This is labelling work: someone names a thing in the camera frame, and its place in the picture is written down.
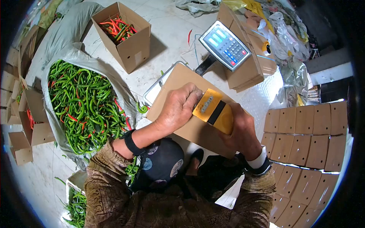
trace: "hand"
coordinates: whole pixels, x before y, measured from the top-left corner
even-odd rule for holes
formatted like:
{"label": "hand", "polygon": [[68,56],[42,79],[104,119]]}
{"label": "hand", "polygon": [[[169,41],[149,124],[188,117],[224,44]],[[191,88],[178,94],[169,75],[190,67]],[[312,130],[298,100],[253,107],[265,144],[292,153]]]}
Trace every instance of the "hand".
{"label": "hand", "polygon": [[261,154],[261,144],[256,137],[254,118],[240,104],[229,105],[233,114],[233,132],[226,135],[219,131],[219,136],[228,148],[242,153],[246,161],[255,160]]}
{"label": "hand", "polygon": [[169,135],[184,126],[202,95],[203,92],[191,82],[169,91],[162,111],[155,120],[156,128]]}

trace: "white plastic bag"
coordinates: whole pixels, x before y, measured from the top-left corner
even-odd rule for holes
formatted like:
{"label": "white plastic bag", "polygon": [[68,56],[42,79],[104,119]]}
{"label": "white plastic bag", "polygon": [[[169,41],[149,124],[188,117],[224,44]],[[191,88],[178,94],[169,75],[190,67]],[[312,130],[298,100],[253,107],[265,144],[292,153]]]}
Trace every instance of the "white plastic bag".
{"label": "white plastic bag", "polygon": [[91,16],[102,9],[103,7],[97,3],[78,3],[64,15],[62,20],[55,22],[56,27],[49,31],[50,34],[47,34],[46,57],[42,70],[58,51],[71,43],[80,42]]}
{"label": "white plastic bag", "polygon": [[121,77],[116,73],[116,71],[110,66],[100,60],[94,59],[80,50],[82,43],[74,43],[73,45],[67,45],[61,51],[55,55],[49,64],[46,66],[42,75],[42,91],[44,95],[44,109],[46,111],[48,121],[51,125],[54,137],[58,143],[60,149],[67,155],[68,158],[73,160],[76,165],[81,169],[86,169],[86,163],[83,157],[76,155],[71,147],[69,146],[65,132],[62,129],[61,122],[59,118],[54,113],[54,109],[51,103],[51,99],[48,92],[48,74],[51,65],[58,59],[62,59],[65,62],[71,63],[73,65],[92,70],[103,76],[105,76],[111,83],[117,97],[118,103],[125,110],[127,116],[130,116],[129,123],[132,127],[136,125],[136,119],[140,119],[141,115],[136,111],[135,100],[133,95],[129,90],[123,86],[123,81]]}

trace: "jacket sleeve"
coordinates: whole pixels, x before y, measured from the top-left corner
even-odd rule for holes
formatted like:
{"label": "jacket sleeve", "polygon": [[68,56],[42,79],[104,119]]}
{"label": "jacket sleeve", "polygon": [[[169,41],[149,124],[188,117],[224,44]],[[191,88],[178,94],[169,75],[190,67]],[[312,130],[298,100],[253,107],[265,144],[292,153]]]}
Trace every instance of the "jacket sleeve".
{"label": "jacket sleeve", "polygon": [[111,141],[90,159],[84,184],[86,228],[115,227],[114,222],[127,220],[125,216],[130,194],[124,169],[129,164],[128,160],[113,151]]}

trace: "packing tape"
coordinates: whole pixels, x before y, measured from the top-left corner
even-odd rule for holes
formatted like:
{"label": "packing tape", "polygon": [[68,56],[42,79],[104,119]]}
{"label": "packing tape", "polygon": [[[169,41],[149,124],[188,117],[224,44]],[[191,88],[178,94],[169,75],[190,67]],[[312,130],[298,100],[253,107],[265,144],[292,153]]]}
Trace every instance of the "packing tape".
{"label": "packing tape", "polygon": [[268,56],[271,54],[270,51],[270,44],[268,41],[265,41],[263,46],[262,46],[262,52],[264,53],[265,56]]}

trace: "flattened cardboard box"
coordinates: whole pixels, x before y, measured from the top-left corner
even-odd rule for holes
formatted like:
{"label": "flattened cardboard box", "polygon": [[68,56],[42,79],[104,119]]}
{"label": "flattened cardboard box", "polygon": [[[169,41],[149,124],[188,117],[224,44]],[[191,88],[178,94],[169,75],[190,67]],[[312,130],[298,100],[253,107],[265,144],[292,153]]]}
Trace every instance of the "flattened cardboard box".
{"label": "flattened cardboard box", "polygon": [[[169,78],[163,85],[151,109],[147,113],[147,119],[155,121],[161,113],[162,107],[165,103],[167,93],[170,90],[178,89],[188,82],[194,83],[202,91],[213,89],[223,95],[222,101],[226,103],[234,102],[229,96],[224,94],[220,89],[205,80],[200,75],[188,67],[177,64],[171,72]],[[176,135],[198,144],[214,153],[220,154],[226,158],[232,158],[235,151],[228,149],[220,137],[218,130],[204,121],[192,116],[191,119],[182,128],[174,132]]]}
{"label": "flattened cardboard box", "polygon": [[217,20],[229,28],[252,52],[252,55],[234,72],[225,68],[224,71],[230,89],[235,89],[237,92],[243,91],[263,82],[263,71],[266,74],[276,71],[277,67],[274,61],[269,60],[268,63],[266,62],[266,59],[261,59],[261,62],[259,61],[257,54],[260,55],[262,49],[260,53],[256,53],[256,51],[260,51],[260,47],[257,46],[262,46],[261,40],[257,39],[255,36],[248,35],[246,30],[250,31],[250,29],[244,28],[246,24],[240,22],[227,5],[220,4]]}
{"label": "flattened cardboard box", "polygon": [[[99,23],[109,21],[119,14],[127,24],[133,24],[137,33],[116,45],[100,28]],[[105,47],[123,69],[130,74],[150,56],[151,24],[130,8],[116,2],[91,17]]]}
{"label": "flattened cardboard box", "polygon": [[[33,130],[30,127],[27,110],[30,110],[35,122]],[[42,94],[34,89],[25,89],[19,103],[19,117],[29,146],[53,142],[55,140],[46,112],[43,109]]]}

